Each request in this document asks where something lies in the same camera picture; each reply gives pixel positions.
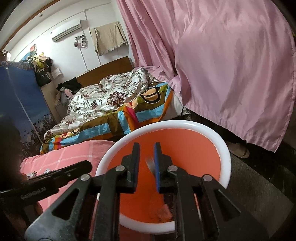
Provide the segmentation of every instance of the blue gripper pad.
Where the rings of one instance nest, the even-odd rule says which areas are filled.
[[[156,180],[156,190],[159,192],[160,189],[160,172],[159,172],[159,156],[157,154],[157,145],[154,144],[154,166],[155,166],[155,180]]]

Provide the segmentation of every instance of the photo on wall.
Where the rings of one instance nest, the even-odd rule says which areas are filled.
[[[27,53],[27,54],[21,59],[21,61],[22,61],[22,60],[29,60],[30,57],[33,57],[33,56],[35,56],[35,55],[37,55],[37,46],[36,46],[36,44],[34,44],[34,45],[30,48],[29,53]]]

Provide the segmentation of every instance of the metal screw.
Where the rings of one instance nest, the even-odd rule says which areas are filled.
[[[80,180],[81,181],[87,181],[88,179],[90,179],[90,176],[88,174],[83,174],[81,177],[80,177]]]
[[[117,167],[115,167],[115,170],[118,171],[118,172],[121,172],[125,169],[125,167],[123,165],[119,165]]]
[[[206,182],[210,182],[211,180],[213,180],[213,177],[211,175],[204,175],[204,180]]]
[[[171,165],[168,167],[168,170],[171,171],[171,172],[175,172],[178,170],[178,167],[174,166],[174,165]]]

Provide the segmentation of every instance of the towel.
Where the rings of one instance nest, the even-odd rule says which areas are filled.
[[[118,21],[91,29],[91,37],[99,56],[119,48],[123,44],[127,45],[126,36]]]

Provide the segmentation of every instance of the black bag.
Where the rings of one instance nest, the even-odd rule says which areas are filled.
[[[40,70],[37,66],[36,66],[36,81],[37,84],[39,85],[39,87],[42,87],[46,84],[49,84],[51,82],[51,78],[48,75],[48,73],[46,73],[44,70]]]

